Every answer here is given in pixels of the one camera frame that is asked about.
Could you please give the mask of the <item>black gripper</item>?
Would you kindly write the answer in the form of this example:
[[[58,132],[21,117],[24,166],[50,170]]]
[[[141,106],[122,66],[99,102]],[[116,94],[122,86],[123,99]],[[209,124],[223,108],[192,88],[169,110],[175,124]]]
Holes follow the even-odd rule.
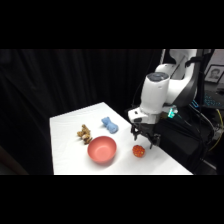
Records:
[[[133,134],[134,141],[137,140],[138,135],[146,137],[151,142],[150,149],[152,149],[152,147],[156,145],[157,140],[160,139],[160,134],[155,132],[154,124],[134,123],[131,126],[131,133]]]

